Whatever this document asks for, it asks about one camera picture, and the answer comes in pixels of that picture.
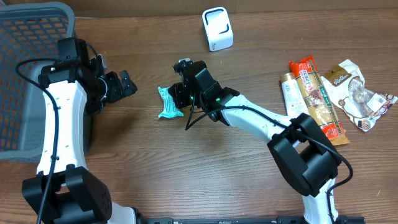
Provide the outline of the white hair product tube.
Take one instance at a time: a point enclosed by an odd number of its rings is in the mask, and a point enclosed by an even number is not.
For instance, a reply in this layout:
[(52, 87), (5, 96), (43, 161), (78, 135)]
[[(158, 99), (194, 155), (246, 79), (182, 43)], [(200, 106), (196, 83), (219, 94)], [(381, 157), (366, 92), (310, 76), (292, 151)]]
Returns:
[(300, 114), (310, 114), (302, 98), (298, 82), (292, 72), (280, 76), (287, 115), (293, 118)]

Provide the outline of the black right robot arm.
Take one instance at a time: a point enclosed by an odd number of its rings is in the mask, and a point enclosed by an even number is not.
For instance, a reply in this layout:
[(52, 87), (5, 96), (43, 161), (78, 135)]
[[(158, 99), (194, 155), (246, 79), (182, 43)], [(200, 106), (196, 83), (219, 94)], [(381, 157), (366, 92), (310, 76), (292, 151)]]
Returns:
[(336, 223), (333, 188), (342, 159), (316, 121), (273, 113), (240, 92), (221, 87), (204, 61), (189, 58), (173, 66), (181, 82), (169, 90), (178, 109), (203, 110), (201, 118), (243, 129), (264, 141), (286, 182), (303, 198), (307, 223)]

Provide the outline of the orange spaghetti packet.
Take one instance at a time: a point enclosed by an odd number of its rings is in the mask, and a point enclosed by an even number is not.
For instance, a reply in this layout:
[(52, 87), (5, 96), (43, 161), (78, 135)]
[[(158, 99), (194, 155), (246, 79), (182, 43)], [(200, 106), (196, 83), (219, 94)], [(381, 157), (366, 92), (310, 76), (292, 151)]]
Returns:
[(305, 57), (299, 62), (289, 61), (289, 67), (295, 76), (310, 116), (332, 145), (350, 143), (321, 80), (313, 56)]

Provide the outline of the teal wet wipes pack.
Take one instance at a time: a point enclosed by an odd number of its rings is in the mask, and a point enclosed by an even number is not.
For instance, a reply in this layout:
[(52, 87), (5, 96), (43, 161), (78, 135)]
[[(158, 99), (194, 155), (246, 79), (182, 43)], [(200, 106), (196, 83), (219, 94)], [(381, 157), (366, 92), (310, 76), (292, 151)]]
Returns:
[(176, 118), (183, 116), (183, 113), (176, 107), (172, 95), (169, 93), (169, 87), (158, 87), (159, 95), (164, 103), (163, 111), (158, 115), (158, 118)]

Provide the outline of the beige bread snack bag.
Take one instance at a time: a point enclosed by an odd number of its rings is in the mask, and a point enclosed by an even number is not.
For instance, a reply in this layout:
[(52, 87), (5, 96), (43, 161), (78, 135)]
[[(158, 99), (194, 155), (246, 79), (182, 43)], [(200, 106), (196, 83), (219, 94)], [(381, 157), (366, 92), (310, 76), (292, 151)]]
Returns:
[(321, 76), (331, 102), (342, 109), (349, 119), (364, 132), (397, 102), (390, 94), (375, 93), (365, 88), (360, 68), (346, 59)]

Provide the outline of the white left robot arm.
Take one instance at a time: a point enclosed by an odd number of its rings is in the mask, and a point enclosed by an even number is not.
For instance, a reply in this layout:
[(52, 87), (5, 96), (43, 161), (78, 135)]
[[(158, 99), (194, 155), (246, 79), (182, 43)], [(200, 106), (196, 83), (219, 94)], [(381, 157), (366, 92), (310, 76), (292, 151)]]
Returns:
[(22, 194), (38, 223), (141, 222), (135, 208), (111, 198), (107, 186), (86, 166), (85, 117), (135, 94), (127, 71), (107, 72), (92, 46), (69, 37), (58, 41), (58, 58), (46, 58), (35, 86), (45, 100), (44, 145), (36, 176)]

